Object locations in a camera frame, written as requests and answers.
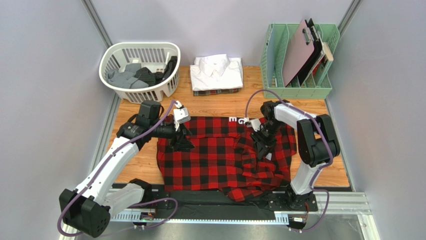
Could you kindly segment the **red black plaid shirt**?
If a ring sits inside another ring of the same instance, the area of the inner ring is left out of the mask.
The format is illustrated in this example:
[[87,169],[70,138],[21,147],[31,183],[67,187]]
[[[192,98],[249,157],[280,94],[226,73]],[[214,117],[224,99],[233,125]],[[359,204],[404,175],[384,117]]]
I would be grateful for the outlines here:
[[252,128],[228,117],[196,116],[185,123],[193,148],[172,151],[157,141],[157,165],[167,191],[219,190],[242,202],[286,186],[297,153],[295,130],[283,124],[270,157],[257,159]]

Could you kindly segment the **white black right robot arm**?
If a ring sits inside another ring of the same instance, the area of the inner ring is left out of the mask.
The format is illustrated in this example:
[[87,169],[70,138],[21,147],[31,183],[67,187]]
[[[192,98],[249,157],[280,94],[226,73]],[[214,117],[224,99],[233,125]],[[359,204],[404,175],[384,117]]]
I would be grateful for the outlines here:
[[264,123],[259,119],[245,118],[245,124],[253,128],[250,136],[259,160],[272,153],[277,145],[276,135],[283,125],[296,130],[302,162],[286,190],[285,203],[290,209],[300,208],[312,195],[322,169],[330,166],[334,157],[340,154],[331,117],[327,114],[312,115],[284,100],[266,101],[260,110],[266,119]]

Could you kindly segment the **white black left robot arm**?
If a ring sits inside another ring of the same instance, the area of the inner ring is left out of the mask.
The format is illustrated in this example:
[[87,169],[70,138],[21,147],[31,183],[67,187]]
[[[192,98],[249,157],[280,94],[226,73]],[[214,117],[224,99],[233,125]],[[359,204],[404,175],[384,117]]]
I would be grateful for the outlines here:
[[188,140],[191,135],[185,123],[191,119],[188,109],[172,100],[165,109],[160,102],[145,100],[138,113],[131,116],[116,133],[116,138],[93,171],[74,189],[64,189],[59,196],[61,214],[57,229],[64,237],[85,234],[98,238],[110,220],[127,208],[152,206],[176,199],[153,199],[151,185],[134,179],[123,188],[110,193],[110,188],[128,162],[152,138],[168,141],[168,150],[180,152],[195,146]]

